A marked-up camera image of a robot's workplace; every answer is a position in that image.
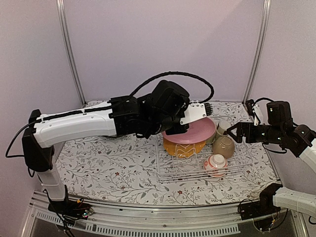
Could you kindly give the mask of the pink bear plate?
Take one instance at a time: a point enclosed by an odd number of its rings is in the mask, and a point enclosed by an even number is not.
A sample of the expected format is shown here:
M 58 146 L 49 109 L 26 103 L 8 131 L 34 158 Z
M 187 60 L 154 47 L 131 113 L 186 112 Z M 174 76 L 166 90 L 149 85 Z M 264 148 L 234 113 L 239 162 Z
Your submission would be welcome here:
M 193 144 L 207 140 L 216 133 L 216 123 L 210 118 L 203 118 L 189 124 L 187 132 L 182 134 L 167 135 L 163 138 L 177 144 Z

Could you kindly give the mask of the red patterned white bowl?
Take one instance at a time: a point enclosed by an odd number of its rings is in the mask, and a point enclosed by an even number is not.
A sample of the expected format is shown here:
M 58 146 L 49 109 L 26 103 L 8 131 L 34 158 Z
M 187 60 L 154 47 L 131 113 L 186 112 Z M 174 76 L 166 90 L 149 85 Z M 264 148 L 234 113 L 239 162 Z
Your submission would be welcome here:
M 227 173 L 228 162 L 221 154 L 211 155 L 203 163 L 205 172 L 214 178 L 223 177 Z

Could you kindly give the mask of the yellow polka dot plate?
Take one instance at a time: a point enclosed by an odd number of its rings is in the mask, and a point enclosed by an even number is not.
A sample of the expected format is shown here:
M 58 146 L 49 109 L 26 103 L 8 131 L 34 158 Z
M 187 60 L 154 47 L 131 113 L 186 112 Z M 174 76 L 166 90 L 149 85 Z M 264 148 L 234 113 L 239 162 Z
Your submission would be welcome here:
M 177 144 L 163 138 L 164 149 L 169 155 L 176 158 L 189 158 L 194 154 L 198 154 L 205 145 L 205 141 L 193 144 Z

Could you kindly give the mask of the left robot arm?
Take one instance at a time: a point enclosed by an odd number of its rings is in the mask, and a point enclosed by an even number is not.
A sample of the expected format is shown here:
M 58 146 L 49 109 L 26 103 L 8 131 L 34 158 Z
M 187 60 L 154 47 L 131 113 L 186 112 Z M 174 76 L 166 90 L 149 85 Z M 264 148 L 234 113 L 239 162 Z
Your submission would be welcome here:
M 62 183 L 52 156 L 53 146 L 60 142 L 91 136 L 136 134 L 139 138 L 180 126 L 188 107 L 189 93 L 180 85 L 162 80 L 152 93 L 142 98 L 112 98 L 78 111 L 52 116 L 34 110 L 22 136 L 25 163 L 35 171 L 49 198 L 62 214 L 70 214 L 73 203 Z

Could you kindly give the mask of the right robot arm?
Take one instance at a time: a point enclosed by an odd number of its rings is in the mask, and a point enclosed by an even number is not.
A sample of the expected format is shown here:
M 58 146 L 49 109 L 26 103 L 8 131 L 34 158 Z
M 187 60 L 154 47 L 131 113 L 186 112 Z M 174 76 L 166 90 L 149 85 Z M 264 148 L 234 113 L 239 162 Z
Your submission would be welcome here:
M 279 145 L 283 151 L 292 154 L 316 169 L 316 133 L 308 126 L 296 125 L 291 115 L 290 104 L 286 101 L 272 101 L 266 104 L 268 123 L 261 124 L 256 101 L 248 100 L 246 106 L 253 122 L 238 122 L 224 132 L 237 143 L 245 141 L 248 144 L 262 143 Z M 259 200 L 254 203 L 244 203 L 239 206 L 242 219 L 269 215 L 282 208 L 295 210 L 316 216 L 316 197 L 272 183 L 259 194 Z

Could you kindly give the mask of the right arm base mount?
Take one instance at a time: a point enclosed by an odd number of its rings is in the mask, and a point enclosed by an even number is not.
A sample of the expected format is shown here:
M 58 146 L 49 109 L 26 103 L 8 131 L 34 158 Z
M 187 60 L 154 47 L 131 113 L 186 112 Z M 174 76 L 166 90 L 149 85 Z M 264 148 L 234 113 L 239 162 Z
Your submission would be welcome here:
M 280 207 L 267 204 L 260 200 L 253 201 L 248 198 L 243 199 L 237 206 L 237 212 L 242 220 L 270 215 L 279 211 L 281 211 Z

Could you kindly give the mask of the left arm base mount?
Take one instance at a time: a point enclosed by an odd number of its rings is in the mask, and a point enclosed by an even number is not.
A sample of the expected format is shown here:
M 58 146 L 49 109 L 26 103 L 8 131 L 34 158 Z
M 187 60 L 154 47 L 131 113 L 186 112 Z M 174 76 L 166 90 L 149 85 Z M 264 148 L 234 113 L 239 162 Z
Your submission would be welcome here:
M 69 217 L 73 220 L 87 219 L 94 213 L 92 206 L 83 202 L 83 199 L 78 201 L 69 200 L 68 196 L 63 201 L 54 201 L 48 197 L 48 210 L 55 212 L 58 215 Z

